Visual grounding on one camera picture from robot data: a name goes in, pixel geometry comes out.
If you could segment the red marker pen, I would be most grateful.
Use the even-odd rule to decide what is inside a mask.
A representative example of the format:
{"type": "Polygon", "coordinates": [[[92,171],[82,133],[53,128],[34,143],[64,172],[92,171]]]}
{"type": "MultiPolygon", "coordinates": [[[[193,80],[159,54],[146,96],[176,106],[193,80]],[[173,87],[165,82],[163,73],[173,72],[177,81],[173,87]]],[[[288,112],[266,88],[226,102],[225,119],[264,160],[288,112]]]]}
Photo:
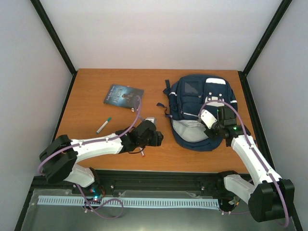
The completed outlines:
{"type": "Polygon", "coordinates": [[[140,147],[141,156],[142,156],[142,157],[145,157],[145,154],[144,154],[144,151],[143,151],[143,150],[144,150],[144,148],[141,148],[141,147],[140,147]]]}

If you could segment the navy blue student backpack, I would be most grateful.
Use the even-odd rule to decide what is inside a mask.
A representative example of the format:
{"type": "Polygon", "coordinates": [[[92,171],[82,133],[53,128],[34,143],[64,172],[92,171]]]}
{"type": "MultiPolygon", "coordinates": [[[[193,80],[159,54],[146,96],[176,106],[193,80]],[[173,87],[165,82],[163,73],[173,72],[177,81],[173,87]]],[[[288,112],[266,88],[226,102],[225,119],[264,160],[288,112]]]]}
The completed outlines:
{"type": "Polygon", "coordinates": [[[163,93],[168,98],[165,116],[169,119],[176,143],[188,150],[210,152],[218,148],[222,138],[210,139],[205,125],[198,121],[200,112],[208,110],[214,117],[224,103],[238,108],[229,82],[222,77],[191,74],[181,77],[174,84],[165,80],[163,93]]]}

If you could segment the dark blue fantasy book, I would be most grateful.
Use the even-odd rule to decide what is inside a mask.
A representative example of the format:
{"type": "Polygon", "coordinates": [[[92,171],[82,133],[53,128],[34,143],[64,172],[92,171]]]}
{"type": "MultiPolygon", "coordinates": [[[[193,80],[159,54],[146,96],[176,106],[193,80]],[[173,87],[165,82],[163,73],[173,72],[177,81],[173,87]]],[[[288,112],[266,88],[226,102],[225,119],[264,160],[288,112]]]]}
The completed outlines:
{"type": "Polygon", "coordinates": [[[144,90],[138,88],[112,84],[103,103],[127,109],[136,109],[139,107],[143,94],[144,90]]]}

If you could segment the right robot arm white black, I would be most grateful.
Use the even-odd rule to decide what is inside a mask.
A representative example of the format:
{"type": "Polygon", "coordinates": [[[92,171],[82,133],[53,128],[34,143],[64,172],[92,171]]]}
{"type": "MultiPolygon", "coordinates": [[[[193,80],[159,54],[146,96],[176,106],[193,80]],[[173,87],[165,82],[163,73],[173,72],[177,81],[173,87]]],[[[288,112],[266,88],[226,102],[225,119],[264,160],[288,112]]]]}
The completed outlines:
{"type": "Polygon", "coordinates": [[[288,226],[295,187],[290,180],[284,180],[263,157],[238,112],[226,103],[217,109],[217,116],[201,109],[199,117],[205,125],[207,136],[223,138],[226,146],[238,154],[251,176],[252,182],[248,182],[239,174],[228,174],[223,177],[225,189],[247,203],[255,221],[284,218],[284,226],[288,226]]]}

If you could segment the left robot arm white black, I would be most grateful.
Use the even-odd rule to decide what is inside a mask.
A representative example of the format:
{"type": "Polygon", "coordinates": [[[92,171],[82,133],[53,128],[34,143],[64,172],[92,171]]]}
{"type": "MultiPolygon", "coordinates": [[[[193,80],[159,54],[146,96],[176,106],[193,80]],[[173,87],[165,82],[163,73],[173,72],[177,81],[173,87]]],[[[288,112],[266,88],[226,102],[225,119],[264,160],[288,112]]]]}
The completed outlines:
{"type": "Polygon", "coordinates": [[[38,171],[49,184],[67,181],[93,194],[99,190],[100,181],[93,169],[79,165],[81,161],[102,155],[131,153],[147,146],[161,146],[163,138],[163,134],[148,119],[137,127],[119,130],[104,137],[76,140],[61,135],[39,155],[38,171]]]}

